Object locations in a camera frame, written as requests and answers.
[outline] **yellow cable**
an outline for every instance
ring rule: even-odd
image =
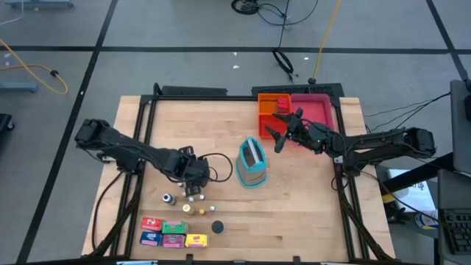
[[[53,89],[51,86],[49,86],[48,84],[46,84],[41,78],[39,78],[35,73],[33,73],[31,70],[29,70],[28,66],[29,67],[40,67],[40,68],[43,68],[43,69],[46,69],[47,71],[49,71],[49,73],[52,71],[51,69],[43,66],[43,65],[40,65],[40,64],[25,64],[23,63],[23,61],[21,60],[21,58],[2,40],[0,39],[0,43],[3,44],[3,46],[5,46],[5,48],[7,48],[7,50],[13,54],[13,56],[16,58],[16,60],[18,60],[18,62],[20,62],[20,66],[8,66],[8,67],[3,67],[3,68],[0,68],[0,71],[1,70],[9,70],[9,69],[16,69],[16,68],[25,68],[37,81],[39,81],[41,84],[43,84],[45,87],[47,87],[49,90],[51,90],[52,92],[54,93],[58,93],[58,94],[67,94],[68,93],[68,86],[67,86],[67,83],[64,81],[64,79],[62,79],[62,77],[59,76],[59,74],[56,74],[55,77],[57,77],[61,83],[64,85],[64,88],[65,88],[65,91],[57,91],[55,89]]]
[[[336,8],[333,10],[332,16],[330,17],[329,26],[327,26],[327,29],[325,30],[325,33],[324,33],[324,37],[322,38],[321,47],[319,48],[319,53],[317,55],[316,68],[314,69],[314,74],[312,75],[312,78],[316,78],[317,69],[319,68],[319,64],[321,62],[321,54],[322,54],[322,49],[324,48],[324,42],[325,42],[325,39],[327,38],[327,35],[329,34],[330,27],[332,26],[333,20],[335,19],[337,15],[337,10],[339,9],[340,2],[341,0],[337,1]]]

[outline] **pink tray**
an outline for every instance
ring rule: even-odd
[[[302,118],[319,122],[335,129],[330,110],[330,99],[326,94],[292,94],[291,112],[295,113],[301,107]]]

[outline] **yellow box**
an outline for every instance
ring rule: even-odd
[[[203,234],[186,235],[185,247],[208,247],[208,236]]]

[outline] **green box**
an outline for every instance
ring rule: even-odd
[[[187,223],[181,221],[163,221],[162,234],[186,235],[189,227]]]

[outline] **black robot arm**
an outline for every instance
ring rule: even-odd
[[[350,176],[358,176],[368,164],[409,156],[430,158],[436,148],[431,132],[418,129],[394,129],[368,135],[343,136],[329,127],[302,118],[302,109],[288,115],[273,114],[287,123],[284,135],[267,127],[276,141],[275,152],[281,152],[286,139],[294,141],[316,154],[325,152],[332,158],[344,156],[343,168]],[[365,152],[356,150],[368,149]]]
[[[175,183],[185,183],[188,195],[199,194],[209,181],[206,158],[198,158],[192,146],[181,149],[154,148],[121,134],[103,120],[86,119],[75,136],[77,147],[101,151],[116,160],[118,170],[137,174],[144,161]]]

